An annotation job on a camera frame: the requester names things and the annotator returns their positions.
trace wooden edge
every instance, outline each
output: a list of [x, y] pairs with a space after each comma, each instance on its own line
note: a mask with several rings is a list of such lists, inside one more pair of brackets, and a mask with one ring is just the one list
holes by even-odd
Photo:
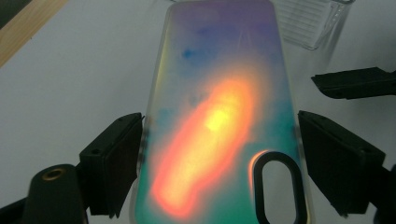
[[53, 16], [67, 0], [32, 0], [0, 30], [0, 67]]

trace orange light spot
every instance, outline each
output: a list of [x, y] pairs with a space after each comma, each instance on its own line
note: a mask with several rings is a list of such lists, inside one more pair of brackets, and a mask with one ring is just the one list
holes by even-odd
[[199, 210], [200, 193], [219, 183], [248, 140], [258, 103], [256, 83], [239, 76], [218, 82], [163, 146], [150, 193], [167, 214], [183, 218]]

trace white background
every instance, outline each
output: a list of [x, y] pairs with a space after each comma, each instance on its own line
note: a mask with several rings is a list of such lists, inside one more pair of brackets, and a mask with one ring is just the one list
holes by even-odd
[[[160, 45], [166, 0], [69, 0], [0, 68], [0, 207], [27, 195], [31, 178], [78, 153], [114, 119], [146, 113]], [[396, 98], [333, 100], [310, 80], [315, 74], [378, 66], [396, 70], [396, 2], [359, 0], [335, 47], [309, 51], [285, 44], [296, 113], [307, 110], [337, 121], [387, 153], [396, 163]], [[339, 217], [311, 181], [318, 224], [373, 223]], [[120, 219], [129, 223], [129, 201]]]

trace transparent phone case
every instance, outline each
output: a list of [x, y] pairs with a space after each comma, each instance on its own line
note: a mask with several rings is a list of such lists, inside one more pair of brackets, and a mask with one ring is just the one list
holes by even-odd
[[132, 222], [267, 223], [262, 168], [281, 161], [292, 176], [295, 223], [309, 223], [294, 127], [272, 3], [172, 5], [150, 95]]
[[[196, 0], [168, 0], [185, 2]], [[317, 49], [355, 0], [271, 0], [281, 36], [306, 49]]]

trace phone case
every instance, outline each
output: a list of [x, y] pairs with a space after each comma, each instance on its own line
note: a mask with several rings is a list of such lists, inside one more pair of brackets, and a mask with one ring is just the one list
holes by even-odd
[[262, 167], [281, 161], [292, 177], [295, 223], [308, 223], [294, 127], [273, 5], [172, 5], [142, 138], [134, 221], [268, 223]]

